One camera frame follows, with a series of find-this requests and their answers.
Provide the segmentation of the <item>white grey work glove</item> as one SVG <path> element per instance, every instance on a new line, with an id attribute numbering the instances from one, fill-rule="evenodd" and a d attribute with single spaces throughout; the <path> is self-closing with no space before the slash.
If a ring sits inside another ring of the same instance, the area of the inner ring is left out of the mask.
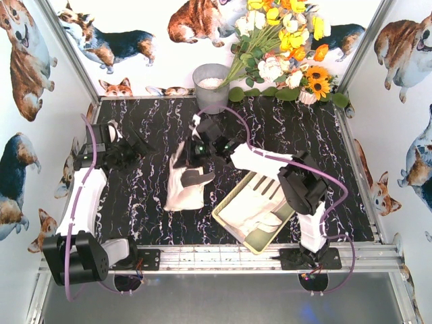
<path id="1" fill-rule="evenodd" d="M 273 211 L 285 202 L 280 183 L 257 173 L 219 216 L 244 237 L 256 229 L 271 233 L 282 224 Z"/>

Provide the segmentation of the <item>pale green plastic storage basket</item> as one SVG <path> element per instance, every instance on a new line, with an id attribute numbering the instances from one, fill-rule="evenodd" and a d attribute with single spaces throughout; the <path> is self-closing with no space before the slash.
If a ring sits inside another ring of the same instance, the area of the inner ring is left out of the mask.
<path id="1" fill-rule="evenodd" d="M 216 222 L 253 254 L 261 254 L 293 214 L 279 182 L 255 172 L 212 211 Z"/>

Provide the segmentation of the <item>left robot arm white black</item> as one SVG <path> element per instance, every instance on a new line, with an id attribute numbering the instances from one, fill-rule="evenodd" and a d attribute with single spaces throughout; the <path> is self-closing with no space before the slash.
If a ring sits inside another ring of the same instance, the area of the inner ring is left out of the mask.
<path id="1" fill-rule="evenodd" d="M 100 243 L 95 221 L 109 172 L 127 171 L 153 151 L 138 131 L 130 128 L 123 136 L 114 121 L 87 126 L 86 143 L 73 159 L 69 205 L 55 235 L 43 241 L 43 254 L 57 285 L 103 281 L 110 268 L 137 262 L 132 238 Z"/>

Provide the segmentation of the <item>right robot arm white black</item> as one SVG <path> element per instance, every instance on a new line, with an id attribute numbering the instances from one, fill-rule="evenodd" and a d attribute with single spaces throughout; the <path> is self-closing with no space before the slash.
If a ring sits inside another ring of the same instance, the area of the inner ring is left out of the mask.
<path id="1" fill-rule="evenodd" d="M 237 138 L 227 138 L 211 119 L 192 118 L 192 134 L 187 137 L 173 168 L 193 170 L 186 185 L 199 175 L 198 168 L 210 157 L 218 157 L 236 169 L 255 172 L 279 183 L 285 200 L 298 214 L 300 245 L 317 253 L 327 242 L 324 231 L 325 199 L 329 184 L 311 156 L 304 151 L 281 155 L 251 146 Z"/>

